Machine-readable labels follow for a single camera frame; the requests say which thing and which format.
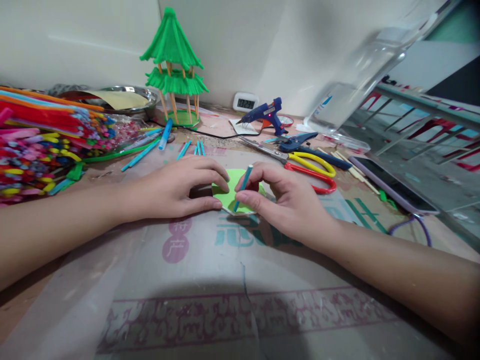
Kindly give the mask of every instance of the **power cord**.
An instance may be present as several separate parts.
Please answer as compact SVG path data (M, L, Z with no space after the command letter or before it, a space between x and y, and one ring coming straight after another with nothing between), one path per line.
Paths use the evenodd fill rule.
M164 127L163 125L161 125L160 123L156 122L155 120L149 120L148 121L149 123L154 123L154 124L157 124L158 126L161 126L161 127ZM262 129L260 129L260 132L257 133L257 134L235 134L235 135L231 135L231 136L218 136L218 135L214 135L214 134L210 134L208 132L203 132L203 131L198 131L198 130L193 130L192 128L189 128L189 127L186 127L186 126L182 126L182 125L173 125L174 128L180 128L180 129L185 129L185 130L188 130L192 133L197 133L197 134L200 134L200 135L206 135L206 136L209 136L209 137L212 137L212 138L215 138L215 139L221 139L221 140L227 140L227 139L233 139L233 138L238 138L239 136L259 136L262 131L264 129L272 129L273 126L266 126L266 127L263 127Z

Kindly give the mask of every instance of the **phone screen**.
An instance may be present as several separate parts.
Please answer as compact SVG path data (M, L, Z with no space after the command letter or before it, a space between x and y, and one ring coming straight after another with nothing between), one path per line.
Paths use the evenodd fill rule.
M364 167L374 173L377 178L382 180L385 184L388 185L389 188L391 188L398 195L408 201L414 208L428 212L438 211L436 208L426 202L423 198L421 198L415 192L410 190L408 187L406 187L400 181L390 175L385 169L383 169L374 161L361 157L355 157L355 160L357 160Z

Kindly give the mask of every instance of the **plastic container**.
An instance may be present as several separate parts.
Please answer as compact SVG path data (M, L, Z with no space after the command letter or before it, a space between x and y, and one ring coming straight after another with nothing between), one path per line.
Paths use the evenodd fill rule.
M416 30L387 27L371 43L355 51L321 96L306 125L322 134L334 133L372 92L376 84L405 58L404 45Z
M334 146L348 149L355 154L363 155L370 151L370 145L368 145L366 142L354 139L353 137L342 135L339 132L333 132L330 134L318 134L317 139L329 142Z

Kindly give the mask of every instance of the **mobile phone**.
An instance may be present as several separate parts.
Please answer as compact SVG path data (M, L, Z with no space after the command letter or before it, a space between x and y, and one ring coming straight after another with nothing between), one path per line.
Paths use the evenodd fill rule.
M439 210L435 206L406 186L375 161L357 156L351 156L348 160L362 170L371 181L382 188L406 211L419 215L439 213Z

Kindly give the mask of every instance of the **red-handled scissors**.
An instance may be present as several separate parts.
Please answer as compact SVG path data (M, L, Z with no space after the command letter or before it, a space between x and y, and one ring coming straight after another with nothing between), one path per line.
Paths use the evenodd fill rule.
M306 152L283 153L278 150L270 150L269 148L263 146L261 143L254 140L247 139L243 136L239 136L239 138L242 139L251 147L257 150L260 150L261 152L266 153L271 157L280 161L283 164L283 167L285 169L310 175L311 177L315 179L319 179L330 186L329 188L320 188L312 185L311 187L313 188L313 190L315 190L317 194L331 194L337 189L337 184L332 179L336 175L334 168L328 162L319 158L318 156L315 156ZM315 165L309 163L308 161L303 160L302 158L308 158L308 159L314 160L315 162L321 164L327 171L316 167ZM293 165L288 162L288 159L295 160L296 162L304 165L307 168L304 168L298 165Z

